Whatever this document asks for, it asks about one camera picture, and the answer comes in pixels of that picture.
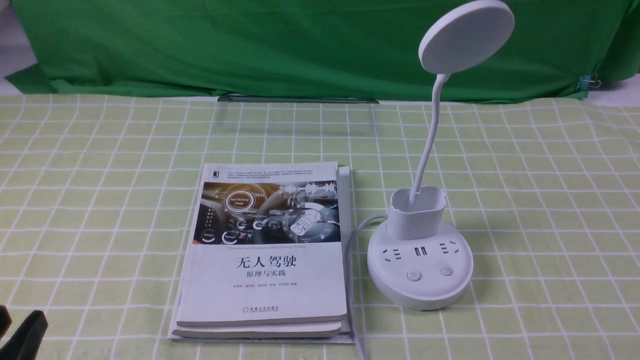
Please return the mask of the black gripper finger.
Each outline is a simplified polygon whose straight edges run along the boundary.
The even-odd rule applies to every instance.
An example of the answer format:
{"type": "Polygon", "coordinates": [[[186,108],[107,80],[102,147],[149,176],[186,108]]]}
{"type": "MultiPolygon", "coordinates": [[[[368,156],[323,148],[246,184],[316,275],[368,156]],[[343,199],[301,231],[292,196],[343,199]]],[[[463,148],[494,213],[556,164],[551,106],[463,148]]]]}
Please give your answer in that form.
{"type": "Polygon", "coordinates": [[[49,323],[42,310],[34,310],[25,318],[0,349],[2,360],[35,360],[49,323]]]}

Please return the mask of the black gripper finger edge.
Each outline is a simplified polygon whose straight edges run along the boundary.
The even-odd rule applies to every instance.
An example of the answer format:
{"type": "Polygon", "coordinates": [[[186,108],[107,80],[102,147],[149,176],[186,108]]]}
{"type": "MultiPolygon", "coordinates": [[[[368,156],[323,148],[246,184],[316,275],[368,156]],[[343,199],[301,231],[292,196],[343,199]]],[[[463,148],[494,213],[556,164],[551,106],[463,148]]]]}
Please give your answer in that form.
{"type": "Polygon", "coordinates": [[[1,305],[0,306],[0,339],[2,339],[7,331],[9,330],[10,326],[12,325],[12,318],[10,316],[10,312],[7,309],[6,306],[1,305]]]}

